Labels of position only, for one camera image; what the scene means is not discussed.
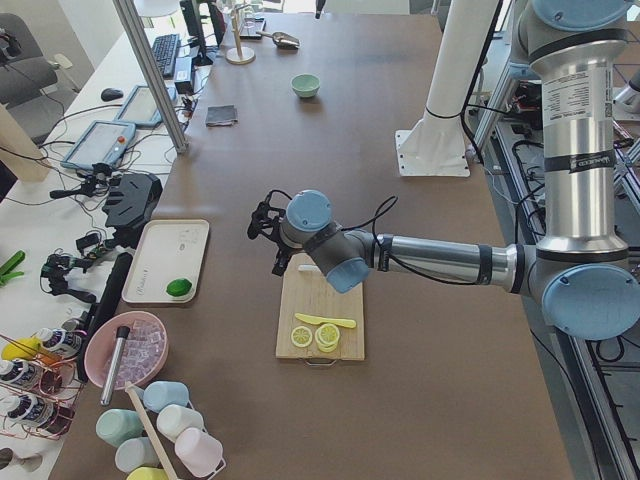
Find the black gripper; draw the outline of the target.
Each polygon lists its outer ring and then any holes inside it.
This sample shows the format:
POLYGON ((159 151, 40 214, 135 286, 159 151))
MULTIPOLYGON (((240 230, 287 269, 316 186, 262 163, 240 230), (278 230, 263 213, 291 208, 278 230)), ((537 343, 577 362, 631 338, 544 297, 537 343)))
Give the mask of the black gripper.
POLYGON ((284 243, 283 241, 277 241, 278 247, 272 273, 276 276, 283 276, 287 270, 288 264, 295 254, 295 249, 284 243))

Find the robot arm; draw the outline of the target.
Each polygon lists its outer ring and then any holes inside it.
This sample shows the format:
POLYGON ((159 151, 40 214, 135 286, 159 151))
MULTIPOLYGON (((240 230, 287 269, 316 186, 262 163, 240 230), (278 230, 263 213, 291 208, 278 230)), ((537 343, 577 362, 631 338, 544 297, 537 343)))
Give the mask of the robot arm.
POLYGON ((626 1, 520 1, 511 52, 542 83, 546 229, 533 245, 504 248, 347 229, 329 199, 298 193, 273 219, 273 271, 308 254, 347 292, 371 270, 408 270, 452 285, 498 285, 535 299, 547 323, 604 340, 639 318, 639 283, 614 230, 611 68, 627 43, 626 1))

